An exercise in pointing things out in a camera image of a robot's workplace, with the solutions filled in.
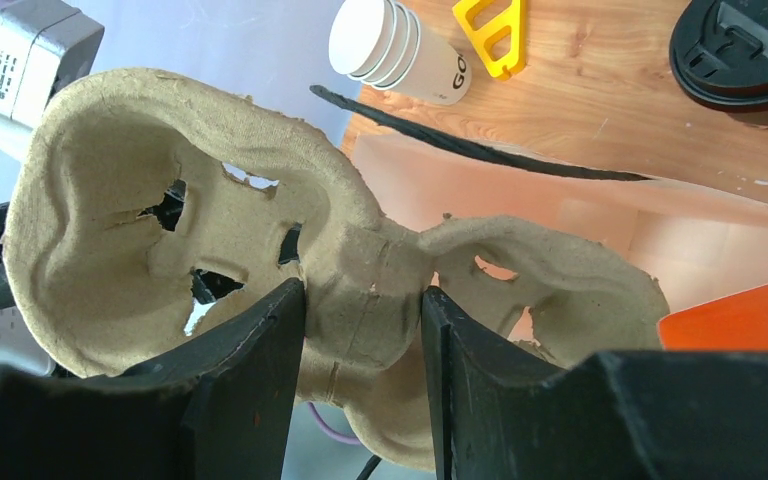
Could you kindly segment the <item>cardboard cup carrier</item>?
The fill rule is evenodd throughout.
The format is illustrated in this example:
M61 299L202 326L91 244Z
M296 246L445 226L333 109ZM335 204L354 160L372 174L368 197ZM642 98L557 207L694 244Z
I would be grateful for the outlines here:
M29 330L71 372L116 375L186 340L192 275L240 283L204 333L284 280L304 283L298 401L341 408L383 459L434 465L420 297L432 281L531 353L568 368L598 350L657 349L658 283L617 253L512 216L389 219L317 128L171 72L84 77L33 132L2 238Z

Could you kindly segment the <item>orange paper bag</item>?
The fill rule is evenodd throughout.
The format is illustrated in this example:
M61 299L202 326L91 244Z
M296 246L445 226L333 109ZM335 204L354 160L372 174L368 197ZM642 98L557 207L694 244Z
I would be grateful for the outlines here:
M446 216L507 214L598 242L660 282L674 350L768 350L768 204L690 183L535 173L524 151L478 146L317 86L379 123L351 158L384 211L423 230Z

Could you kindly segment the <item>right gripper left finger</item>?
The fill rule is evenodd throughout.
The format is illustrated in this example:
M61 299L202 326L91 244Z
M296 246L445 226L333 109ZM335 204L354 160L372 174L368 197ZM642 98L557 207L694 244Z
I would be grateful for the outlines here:
M300 370L305 290L117 377L0 366L0 479L278 479Z

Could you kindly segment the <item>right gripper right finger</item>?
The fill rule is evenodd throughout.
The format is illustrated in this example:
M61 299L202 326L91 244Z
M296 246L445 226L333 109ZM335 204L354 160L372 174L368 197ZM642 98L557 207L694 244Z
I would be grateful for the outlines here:
M565 370L437 287L421 339L440 479L768 479L768 353L602 351Z

